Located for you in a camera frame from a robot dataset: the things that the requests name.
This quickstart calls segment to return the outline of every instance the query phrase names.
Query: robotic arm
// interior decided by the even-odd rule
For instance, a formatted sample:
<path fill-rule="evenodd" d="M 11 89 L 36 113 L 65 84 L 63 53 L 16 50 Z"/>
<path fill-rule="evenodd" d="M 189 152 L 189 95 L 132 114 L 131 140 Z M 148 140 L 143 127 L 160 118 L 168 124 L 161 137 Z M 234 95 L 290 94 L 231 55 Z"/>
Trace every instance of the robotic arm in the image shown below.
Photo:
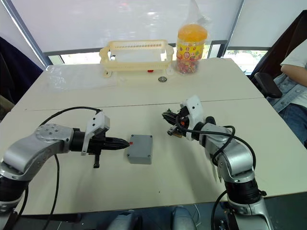
<path fill-rule="evenodd" d="M 178 114 L 168 110 L 163 118 L 173 126 L 169 135 L 185 136 L 188 140 L 197 140 L 213 158 L 215 153 L 227 142 L 231 132 L 226 127 L 215 125 L 213 117 L 203 120 L 203 108 L 197 96 L 180 104 Z M 219 132 L 228 134 L 202 134 L 187 130 Z M 224 180 L 229 208 L 226 211 L 228 226 L 231 230 L 273 230 L 262 192 L 255 180 L 255 158 L 249 150 L 235 139 L 213 159 L 219 178 Z"/>
<path fill-rule="evenodd" d="M 85 132 L 56 124 L 41 125 L 36 131 L 12 144 L 0 163 L 0 230 L 21 200 L 22 194 L 44 163 L 51 156 L 69 151 L 95 156 L 99 168 L 101 150 L 119 150 L 129 143 L 108 138 L 110 120 L 101 111 L 88 123 Z"/>

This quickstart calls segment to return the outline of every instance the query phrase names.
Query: white table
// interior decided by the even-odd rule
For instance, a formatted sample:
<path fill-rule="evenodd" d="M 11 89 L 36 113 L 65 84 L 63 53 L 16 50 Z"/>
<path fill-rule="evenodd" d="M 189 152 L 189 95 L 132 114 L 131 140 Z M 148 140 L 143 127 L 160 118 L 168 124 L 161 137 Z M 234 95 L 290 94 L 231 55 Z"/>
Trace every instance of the white table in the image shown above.
<path fill-rule="evenodd" d="M 178 101 L 185 98 L 177 95 Z M 203 102 L 202 106 L 218 125 L 235 126 L 236 135 L 252 146 L 261 190 L 269 196 L 307 191 L 307 151 L 264 98 Z M 93 169 L 93 156 L 59 154 L 60 186 L 55 213 L 215 201 L 224 184 L 196 141 L 166 134 L 170 125 L 161 113 L 168 108 L 177 110 L 179 104 L 104 107 L 111 119 L 108 136 L 128 140 L 131 134 L 153 135 L 152 165 L 130 164 L 125 150 L 103 151 L 99 169 Z M 30 135 L 55 112 L 10 112 L 0 124 L 0 157 L 13 142 Z M 84 130 L 92 115 L 92 111 L 69 111 L 52 122 Z M 55 183 L 56 164 L 52 157 L 30 183 L 24 214 L 48 214 Z"/>
<path fill-rule="evenodd" d="M 49 66 L 13 110 L 180 103 L 194 94 L 202 102 L 263 97 L 231 59 L 203 60 L 196 74 L 175 73 L 164 83 L 158 77 L 166 76 L 165 71 L 114 72 L 108 79 L 102 77 L 103 71 L 100 64 Z M 54 92 L 53 80 L 57 80 L 58 87 L 66 88 L 59 82 L 67 82 L 78 90 Z M 102 84 L 105 87 L 90 88 Z"/>

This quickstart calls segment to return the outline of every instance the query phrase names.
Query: person's arm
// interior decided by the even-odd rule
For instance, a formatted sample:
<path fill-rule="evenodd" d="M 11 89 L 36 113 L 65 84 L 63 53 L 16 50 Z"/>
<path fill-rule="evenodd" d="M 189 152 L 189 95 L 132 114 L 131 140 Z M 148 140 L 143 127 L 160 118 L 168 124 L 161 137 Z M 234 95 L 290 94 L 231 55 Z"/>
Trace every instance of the person's arm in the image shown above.
<path fill-rule="evenodd" d="M 281 71 L 291 80 L 307 87 L 307 69 L 300 66 L 282 65 Z"/>

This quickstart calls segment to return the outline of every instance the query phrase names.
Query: gray floor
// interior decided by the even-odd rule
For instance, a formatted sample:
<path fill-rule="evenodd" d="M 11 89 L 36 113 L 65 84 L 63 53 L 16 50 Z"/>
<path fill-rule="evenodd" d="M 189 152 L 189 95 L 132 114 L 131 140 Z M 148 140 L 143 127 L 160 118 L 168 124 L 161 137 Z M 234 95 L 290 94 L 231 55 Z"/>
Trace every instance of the gray floor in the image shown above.
<path fill-rule="evenodd" d="M 307 193 L 284 195 L 266 199 L 268 212 L 273 221 L 275 230 L 307 229 Z M 197 221 L 197 213 L 194 205 L 184 205 Z M 200 211 L 198 230 L 210 229 L 210 216 L 212 203 L 197 204 Z M 135 210 L 143 217 L 144 230 L 170 230 L 170 217 L 174 207 L 153 207 Z M 79 223 L 67 223 L 64 221 L 52 221 L 48 230 L 104 230 L 109 223 L 121 211 L 96 212 L 83 214 Z M 223 217 L 220 206 L 217 217 Z M 22 218 L 14 230 L 41 230 L 45 220 Z"/>

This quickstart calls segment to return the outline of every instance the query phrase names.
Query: person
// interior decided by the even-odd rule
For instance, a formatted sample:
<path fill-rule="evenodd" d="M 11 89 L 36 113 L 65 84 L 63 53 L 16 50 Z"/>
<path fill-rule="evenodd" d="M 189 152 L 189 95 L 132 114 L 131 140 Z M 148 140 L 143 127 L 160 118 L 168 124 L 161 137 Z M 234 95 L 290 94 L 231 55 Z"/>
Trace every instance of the person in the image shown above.
<path fill-rule="evenodd" d="M 283 96 L 268 98 L 297 138 L 307 147 L 307 39 L 281 63 L 282 74 L 274 81 Z"/>

